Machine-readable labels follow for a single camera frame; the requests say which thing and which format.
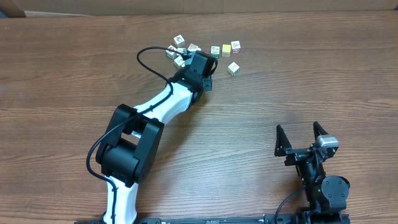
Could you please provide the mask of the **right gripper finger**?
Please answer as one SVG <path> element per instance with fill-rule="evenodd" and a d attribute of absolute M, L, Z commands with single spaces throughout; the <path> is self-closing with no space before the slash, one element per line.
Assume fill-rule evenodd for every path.
<path fill-rule="evenodd" d="M 276 126 L 276 142 L 274 155 L 277 157 L 286 156 L 292 150 L 292 146 L 281 125 Z"/>
<path fill-rule="evenodd" d="M 313 123 L 313 132 L 315 139 L 317 139 L 317 137 L 322 135 L 328 135 L 328 133 L 322 128 L 322 126 L 317 121 Z"/>

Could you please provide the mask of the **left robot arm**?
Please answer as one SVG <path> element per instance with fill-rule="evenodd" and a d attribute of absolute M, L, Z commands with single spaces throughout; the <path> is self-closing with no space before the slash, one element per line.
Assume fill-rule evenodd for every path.
<path fill-rule="evenodd" d="M 185 50 L 181 56 L 185 65 L 166 79 L 165 88 L 144 104 L 119 105 L 90 149 L 89 155 L 101 166 L 98 178 L 108 187 L 107 208 L 99 223 L 136 222 L 139 185 L 154 163 L 165 125 L 212 89 L 217 58 L 201 50 Z"/>

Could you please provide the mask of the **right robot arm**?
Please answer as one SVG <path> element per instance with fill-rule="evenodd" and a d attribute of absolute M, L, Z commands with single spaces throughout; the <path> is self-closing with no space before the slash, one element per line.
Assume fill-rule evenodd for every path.
<path fill-rule="evenodd" d="M 318 122 L 313 123 L 315 142 L 308 148 L 294 149 L 281 125 L 276 126 L 274 155 L 285 157 L 286 166 L 295 166 L 303 187 L 285 198 L 278 206 L 274 223 L 279 221 L 282 207 L 300 192 L 305 192 L 307 206 L 298 208 L 288 223 L 349 223 L 346 209 L 350 182 L 338 175 L 327 176 L 322 163 L 338 150 L 337 138 L 328 134 Z"/>

